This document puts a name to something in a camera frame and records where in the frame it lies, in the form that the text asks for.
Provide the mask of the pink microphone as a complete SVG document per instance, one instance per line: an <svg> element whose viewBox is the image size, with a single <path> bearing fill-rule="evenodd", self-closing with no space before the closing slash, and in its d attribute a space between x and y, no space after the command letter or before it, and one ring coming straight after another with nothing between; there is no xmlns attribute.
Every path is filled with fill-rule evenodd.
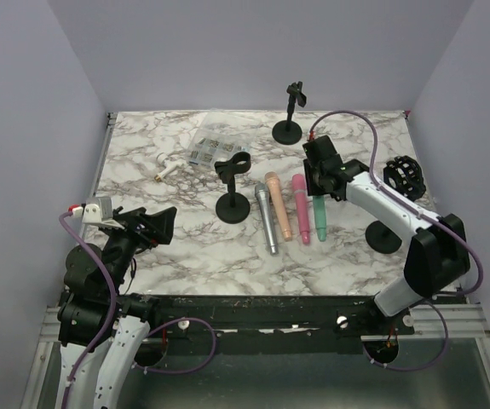
<svg viewBox="0 0 490 409"><path fill-rule="evenodd" d="M292 179L292 192L294 194L297 210L297 221L302 242L310 244L310 226L308 218L307 188L304 176L295 174Z"/></svg>

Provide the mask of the teal microphone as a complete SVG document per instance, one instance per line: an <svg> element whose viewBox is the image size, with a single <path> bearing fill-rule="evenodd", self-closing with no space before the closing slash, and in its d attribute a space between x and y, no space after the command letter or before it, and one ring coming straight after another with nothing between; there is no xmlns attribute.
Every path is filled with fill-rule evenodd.
<svg viewBox="0 0 490 409"><path fill-rule="evenodd" d="M320 242L326 241L326 204L323 196L313 196L314 225Z"/></svg>

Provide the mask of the black shock mount stand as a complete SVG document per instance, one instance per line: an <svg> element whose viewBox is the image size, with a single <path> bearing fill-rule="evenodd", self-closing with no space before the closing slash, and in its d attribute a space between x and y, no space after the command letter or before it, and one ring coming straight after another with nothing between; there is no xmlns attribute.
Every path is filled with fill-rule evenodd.
<svg viewBox="0 0 490 409"><path fill-rule="evenodd" d="M125 288L124 291L121 291L120 294L121 295L125 295L128 293L128 291L130 290L130 287L135 279L135 275L136 275L136 272L137 272L137 260L136 260L136 257L138 255L140 255L142 252L144 252L145 250L142 249L142 250L138 250L135 252L132 260L131 260L131 263L130 263L130 276L129 276L129 279L127 280L127 286Z"/></svg>
<svg viewBox="0 0 490 409"><path fill-rule="evenodd" d="M383 181L412 202L421 199L426 192L422 169L409 156L389 160L383 168ZM402 244L401 239L380 221L367 227L365 238L372 249L385 255L397 252Z"/></svg>

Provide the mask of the black desk mic stand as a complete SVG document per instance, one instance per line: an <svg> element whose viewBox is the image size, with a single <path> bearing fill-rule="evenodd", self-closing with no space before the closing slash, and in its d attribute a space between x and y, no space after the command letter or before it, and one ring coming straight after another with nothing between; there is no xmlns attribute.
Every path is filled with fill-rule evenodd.
<svg viewBox="0 0 490 409"><path fill-rule="evenodd" d="M236 191L235 177L250 170L250 154L237 152L228 161L215 162L214 167L219 179L228 189L216 202L217 217L228 224L243 222L250 214L251 207L247 197Z"/></svg>
<svg viewBox="0 0 490 409"><path fill-rule="evenodd" d="M286 119L279 121L272 128L272 137L279 144L290 146L298 143L303 131L300 125L293 121L293 114L296 106L305 107L307 104L307 96L303 93L303 82L297 81L290 84L286 89L289 95L286 108Z"/></svg>

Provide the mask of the beige microphone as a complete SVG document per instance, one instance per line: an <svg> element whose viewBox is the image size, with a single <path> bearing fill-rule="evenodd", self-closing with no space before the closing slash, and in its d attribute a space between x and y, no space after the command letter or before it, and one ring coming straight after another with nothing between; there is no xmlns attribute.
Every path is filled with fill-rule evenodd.
<svg viewBox="0 0 490 409"><path fill-rule="evenodd" d="M264 178L265 178L265 183L271 195L271 199L275 209L275 214L277 216L280 225L282 237L284 241L291 241L292 240L291 224L289 222L289 218L285 207L285 202L281 192L280 179L278 175L273 171L266 173Z"/></svg>

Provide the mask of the silver condenser microphone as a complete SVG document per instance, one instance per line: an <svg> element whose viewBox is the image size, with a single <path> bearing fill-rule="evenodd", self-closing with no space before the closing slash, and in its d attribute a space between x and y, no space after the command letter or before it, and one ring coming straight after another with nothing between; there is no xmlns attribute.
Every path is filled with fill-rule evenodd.
<svg viewBox="0 0 490 409"><path fill-rule="evenodd" d="M268 252L271 256L275 256L279 253L278 240L274 229L269 191L264 183L257 183L255 185L255 197L262 217L262 225Z"/></svg>

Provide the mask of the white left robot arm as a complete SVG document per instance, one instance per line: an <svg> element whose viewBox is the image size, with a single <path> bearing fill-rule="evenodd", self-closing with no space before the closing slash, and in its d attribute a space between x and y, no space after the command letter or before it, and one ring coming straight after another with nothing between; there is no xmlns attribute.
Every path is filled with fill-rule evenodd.
<svg viewBox="0 0 490 409"><path fill-rule="evenodd" d="M123 296L119 287L135 255L168 245L176 207L154 214L124 211L93 199L59 217L77 246L65 260L69 293L60 306L58 340L62 408L113 408L144 337L160 328L153 301Z"/></svg>

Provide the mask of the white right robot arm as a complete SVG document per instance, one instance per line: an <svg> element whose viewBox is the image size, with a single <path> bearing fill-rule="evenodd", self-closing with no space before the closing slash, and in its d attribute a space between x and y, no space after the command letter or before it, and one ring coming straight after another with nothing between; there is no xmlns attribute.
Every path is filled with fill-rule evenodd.
<svg viewBox="0 0 490 409"><path fill-rule="evenodd" d="M402 276L378 292L364 315L376 334L395 323L395 315L430 298L470 270L463 222L445 217L396 194L370 175L357 159L343 162L329 136L303 144L308 195L348 201L375 217L407 246Z"/></svg>

